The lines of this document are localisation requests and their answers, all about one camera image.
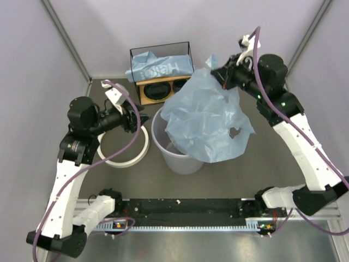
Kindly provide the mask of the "light blue trash bag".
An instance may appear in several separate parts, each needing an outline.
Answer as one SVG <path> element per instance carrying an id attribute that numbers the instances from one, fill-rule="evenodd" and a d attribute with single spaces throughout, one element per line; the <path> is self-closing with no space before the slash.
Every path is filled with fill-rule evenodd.
<path id="1" fill-rule="evenodd" d="M 218 68 L 217 56 L 211 55 L 206 63 L 165 102 L 160 115 L 176 149 L 199 161 L 216 163 L 241 156 L 255 130 L 240 107 L 238 90 L 222 89 L 211 75 Z"/>
<path id="2" fill-rule="evenodd" d="M 125 75 L 129 82 L 139 82 L 153 78 L 186 76 L 193 72 L 189 55 L 157 57 L 147 51 L 133 57 Z"/>

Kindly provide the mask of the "white grey trash bin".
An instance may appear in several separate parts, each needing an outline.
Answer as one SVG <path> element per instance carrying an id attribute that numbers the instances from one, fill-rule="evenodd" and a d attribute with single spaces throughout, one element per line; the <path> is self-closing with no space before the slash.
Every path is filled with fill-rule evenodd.
<path id="1" fill-rule="evenodd" d="M 167 122 L 161 117 L 161 111 L 162 108 L 155 113 L 152 119 L 151 135 L 167 166 L 180 175 L 190 175 L 199 171 L 203 162 L 183 154 L 175 147 L 165 131 Z"/>

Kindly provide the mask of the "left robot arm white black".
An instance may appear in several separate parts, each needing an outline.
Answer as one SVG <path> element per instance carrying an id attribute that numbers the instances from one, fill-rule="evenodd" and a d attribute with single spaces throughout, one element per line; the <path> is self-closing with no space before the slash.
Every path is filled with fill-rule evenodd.
<path id="1" fill-rule="evenodd" d="M 70 102 L 68 132 L 59 144 L 49 204 L 37 229 L 29 232 L 26 238 L 32 245 L 33 261 L 38 261 L 38 249 L 77 258 L 93 229 L 107 216 L 115 217 L 123 212 L 121 194 L 104 189 L 94 203 L 74 215 L 85 175 L 100 164 L 93 161 L 100 145 L 98 136 L 116 127 L 138 135 L 142 125 L 150 119 L 142 113 L 143 109 L 130 98 L 121 108 L 113 106 L 104 111 L 90 97 L 82 96 Z"/>

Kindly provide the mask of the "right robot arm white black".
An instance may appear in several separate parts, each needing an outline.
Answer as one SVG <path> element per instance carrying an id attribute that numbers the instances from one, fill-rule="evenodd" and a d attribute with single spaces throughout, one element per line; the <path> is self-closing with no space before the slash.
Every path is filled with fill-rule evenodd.
<path id="1" fill-rule="evenodd" d="M 255 211 L 267 216 L 275 208 L 285 207 L 312 216 L 343 196 L 348 188 L 321 158 L 324 151 L 308 124 L 303 107 L 297 97 L 284 88 L 288 68 L 283 59 L 273 54 L 262 55 L 257 68 L 271 103 L 295 124 L 294 127 L 278 116 L 262 97 L 250 57 L 241 64 L 237 64 L 237 60 L 238 55 L 232 55 L 224 66 L 213 69 L 211 74 L 223 89 L 239 87 L 256 99 L 259 113 L 283 139 L 305 178 L 304 185 L 259 191 L 255 196 Z"/>

